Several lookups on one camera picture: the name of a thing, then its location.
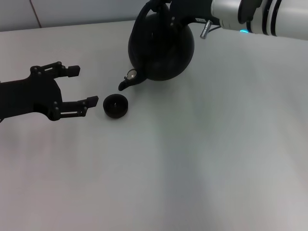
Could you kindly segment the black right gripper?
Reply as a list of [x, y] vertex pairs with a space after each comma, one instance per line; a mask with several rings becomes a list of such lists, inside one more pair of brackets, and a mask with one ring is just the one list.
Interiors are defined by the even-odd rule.
[[182, 28], [190, 23], [213, 22], [211, 0], [150, 0], [150, 10], [157, 13], [170, 4], [168, 26]]

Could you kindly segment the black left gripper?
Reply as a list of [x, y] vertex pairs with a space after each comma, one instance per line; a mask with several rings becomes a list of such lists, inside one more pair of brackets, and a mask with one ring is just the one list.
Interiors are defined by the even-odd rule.
[[30, 76], [0, 84], [0, 119], [41, 113], [49, 120], [85, 117], [89, 108], [96, 107], [99, 97], [63, 102], [55, 79], [77, 77], [80, 66], [65, 67], [61, 62], [30, 68]]

